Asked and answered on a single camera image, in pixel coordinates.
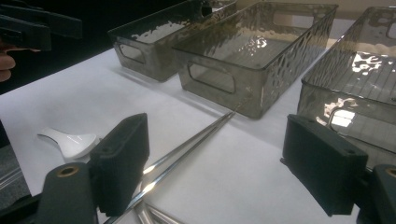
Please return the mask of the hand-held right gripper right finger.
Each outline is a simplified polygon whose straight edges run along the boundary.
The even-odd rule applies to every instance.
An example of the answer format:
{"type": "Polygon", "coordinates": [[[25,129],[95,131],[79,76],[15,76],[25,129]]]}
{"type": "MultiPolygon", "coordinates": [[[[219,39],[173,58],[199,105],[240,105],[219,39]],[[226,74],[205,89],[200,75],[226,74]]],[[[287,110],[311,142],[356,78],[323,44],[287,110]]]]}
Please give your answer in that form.
{"type": "Polygon", "coordinates": [[[368,155],[314,120],[288,115],[281,161],[328,216],[349,215],[368,155]]]}

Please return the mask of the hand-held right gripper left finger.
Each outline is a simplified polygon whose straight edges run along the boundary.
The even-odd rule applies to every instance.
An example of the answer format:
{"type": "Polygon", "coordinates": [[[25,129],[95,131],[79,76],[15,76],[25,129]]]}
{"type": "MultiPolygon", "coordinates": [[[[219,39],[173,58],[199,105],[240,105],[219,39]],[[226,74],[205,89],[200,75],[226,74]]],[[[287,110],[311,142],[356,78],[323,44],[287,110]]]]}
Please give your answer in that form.
{"type": "Polygon", "coordinates": [[[107,217],[124,213],[149,158],[146,113],[123,119],[91,151],[93,198],[107,217]]]}

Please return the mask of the white plastic spoon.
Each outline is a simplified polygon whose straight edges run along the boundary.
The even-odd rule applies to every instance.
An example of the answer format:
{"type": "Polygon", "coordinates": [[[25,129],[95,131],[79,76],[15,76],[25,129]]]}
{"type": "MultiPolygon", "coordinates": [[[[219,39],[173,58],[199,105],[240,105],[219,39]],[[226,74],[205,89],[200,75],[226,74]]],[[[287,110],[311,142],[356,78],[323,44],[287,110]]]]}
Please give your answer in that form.
{"type": "Polygon", "coordinates": [[[37,135],[53,141],[66,161],[89,161],[90,152],[100,142],[100,138],[93,133],[71,134],[49,127],[44,128],[37,135]]]}

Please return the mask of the metal forks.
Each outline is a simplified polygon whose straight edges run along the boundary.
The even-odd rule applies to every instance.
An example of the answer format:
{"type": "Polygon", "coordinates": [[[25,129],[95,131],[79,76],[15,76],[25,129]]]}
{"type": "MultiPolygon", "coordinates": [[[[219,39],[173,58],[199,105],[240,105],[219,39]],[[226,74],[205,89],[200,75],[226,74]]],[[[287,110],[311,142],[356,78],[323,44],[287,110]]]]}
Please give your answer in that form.
{"type": "Polygon", "coordinates": [[[116,224],[124,215],[130,212],[133,208],[136,208],[139,203],[142,203],[145,196],[148,196],[158,188],[160,183],[164,181],[166,177],[168,177],[203,142],[220,130],[234,116],[234,114],[235,112],[232,111],[223,115],[147,167],[143,172],[143,177],[138,187],[138,191],[127,205],[125,212],[120,216],[108,218],[104,224],[116,224]]]}

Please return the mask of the smoky transparent plastic bin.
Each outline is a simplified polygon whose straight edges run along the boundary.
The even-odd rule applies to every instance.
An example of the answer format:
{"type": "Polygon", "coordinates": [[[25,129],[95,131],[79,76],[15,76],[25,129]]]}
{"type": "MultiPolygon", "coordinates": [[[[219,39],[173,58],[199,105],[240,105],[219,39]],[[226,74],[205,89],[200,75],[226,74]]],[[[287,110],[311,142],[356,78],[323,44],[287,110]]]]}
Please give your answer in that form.
{"type": "Polygon", "coordinates": [[[177,72],[172,47],[234,14],[237,0],[186,0],[108,32],[120,64],[164,82],[177,72]]]}
{"type": "Polygon", "coordinates": [[[337,6],[260,1],[173,46],[185,91],[259,119],[324,52],[337,6]]]}
{"type": "Polygon", "coordinates": [[[369,7],[305,73],[297,114],[396,166],[396,7],[369,7]]]}

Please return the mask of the metal chopstick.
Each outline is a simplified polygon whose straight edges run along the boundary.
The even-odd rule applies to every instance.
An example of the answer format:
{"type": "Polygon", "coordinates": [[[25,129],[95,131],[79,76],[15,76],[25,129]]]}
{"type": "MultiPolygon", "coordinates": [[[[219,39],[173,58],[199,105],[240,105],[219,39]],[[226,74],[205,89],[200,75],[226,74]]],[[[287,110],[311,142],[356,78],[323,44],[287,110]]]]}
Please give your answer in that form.
{"type": "Polygon", "coordinates": [[[144,170],[143,179],[140,184],[140,190],[143,193],[148,193],[153,190],[162,180],[164,180],[187,156],[189,156],[196,148],[198,148],[206,139],[218,131],[224,124],[226,124],[235,112],[229,112],[204,129],[196,135],[182,143],[166,155],[152,163],[144,170]]]}

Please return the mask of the aluminium floor rail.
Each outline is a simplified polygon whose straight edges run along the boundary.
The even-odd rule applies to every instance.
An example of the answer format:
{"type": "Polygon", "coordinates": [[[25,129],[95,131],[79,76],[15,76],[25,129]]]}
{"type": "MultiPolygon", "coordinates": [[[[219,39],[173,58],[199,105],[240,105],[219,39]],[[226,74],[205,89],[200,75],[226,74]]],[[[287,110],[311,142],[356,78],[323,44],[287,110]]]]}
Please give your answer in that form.
{"type": "Polygon", "coordinates": [[[0,176],[0,190],[6,188],[10,184],[23,177],[20,167],[17,167],[5,175],[0,176]]]}

